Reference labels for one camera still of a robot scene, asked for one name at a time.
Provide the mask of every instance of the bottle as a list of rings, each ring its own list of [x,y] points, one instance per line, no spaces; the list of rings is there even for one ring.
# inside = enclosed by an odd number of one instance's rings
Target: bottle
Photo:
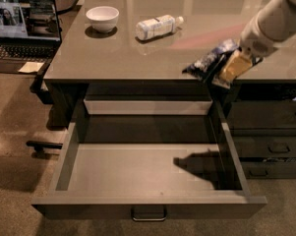
[[[170,15],[141,21],[136,26],[137,38],[139,40],[148,40],[156,36],[165,35],[174,32],[183,23],[183,17],[175,19]]]

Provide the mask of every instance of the laptop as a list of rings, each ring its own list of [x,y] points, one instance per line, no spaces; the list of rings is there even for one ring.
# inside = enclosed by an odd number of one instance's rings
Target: laptop
[[[0,0],[0,72],[48,66],[61,45],[60,31],[55,0]]]

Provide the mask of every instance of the white bowl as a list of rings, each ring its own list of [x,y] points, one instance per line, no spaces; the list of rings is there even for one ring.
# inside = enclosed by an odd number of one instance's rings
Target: white bowl
[[[110,6],[94,7],[87,11],[87,18],[95,30],[110,32],[117,25],[119,11]]]

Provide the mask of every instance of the laptop keyboard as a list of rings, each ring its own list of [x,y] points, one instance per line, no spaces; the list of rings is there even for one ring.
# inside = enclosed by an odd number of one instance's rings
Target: laptop keyboard
[[[50,47],[0,46],[0,59],[45,62],[54,56],[54,52]]]

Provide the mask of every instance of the concrete floor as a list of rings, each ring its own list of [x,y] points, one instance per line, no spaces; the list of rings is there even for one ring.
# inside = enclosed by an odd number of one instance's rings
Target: concrete floor
[[[0,74],[0,235],[296,236],[296,180],[249,180],[268,205],[247,220],[48,220],[31,205],[46,194],[57,150],[35,157],[27,140],[62,142],[65,131],[46,128],[51,106],[30,93],[32,76]]]

